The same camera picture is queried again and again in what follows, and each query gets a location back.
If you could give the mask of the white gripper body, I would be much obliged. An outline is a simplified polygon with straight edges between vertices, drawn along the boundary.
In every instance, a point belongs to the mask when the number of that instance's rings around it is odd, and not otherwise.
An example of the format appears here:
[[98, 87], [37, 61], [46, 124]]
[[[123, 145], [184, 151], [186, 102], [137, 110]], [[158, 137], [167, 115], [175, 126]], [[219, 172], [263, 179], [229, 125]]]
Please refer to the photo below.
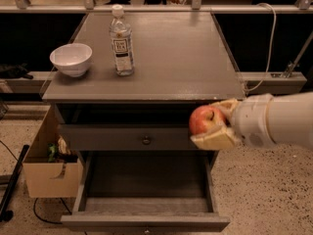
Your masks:
[[231, 116], [231, 125], [242, 142], [252, 148], [275, 146], [268, 128], [268, 108], [271, 94], [250, 96], [241, 101]]

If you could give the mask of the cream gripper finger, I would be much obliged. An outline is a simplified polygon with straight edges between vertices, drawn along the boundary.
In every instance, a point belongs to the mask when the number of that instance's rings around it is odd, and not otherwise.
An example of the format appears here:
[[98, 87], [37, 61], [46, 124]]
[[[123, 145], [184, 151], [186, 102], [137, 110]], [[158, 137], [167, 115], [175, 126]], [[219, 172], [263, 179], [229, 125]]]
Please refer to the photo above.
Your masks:
[[192, 135], [191, 141], [202, 150], [219, 151], [231, 149], [241, 144], [231, 127], [214, 126], [206, 133]]
[[218, 109], [228, 121], [231, 121], [233, 112], [239, 104], [240, 101], [238, 101], [237, 99], [228, 99], [215, 102], [212, 104], [212, 106]]

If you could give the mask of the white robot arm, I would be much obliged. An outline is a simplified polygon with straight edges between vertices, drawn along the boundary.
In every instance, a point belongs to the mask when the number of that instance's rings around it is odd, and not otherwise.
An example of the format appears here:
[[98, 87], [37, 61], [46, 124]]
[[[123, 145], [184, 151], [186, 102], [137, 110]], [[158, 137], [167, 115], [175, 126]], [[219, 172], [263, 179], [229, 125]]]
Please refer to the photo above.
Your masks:
[[189, 119], [192, 142], [202, 150], [241, 144], [272, 148], [296, 144], [313, 148], [313, 93], [250, 96], [196, 108]]

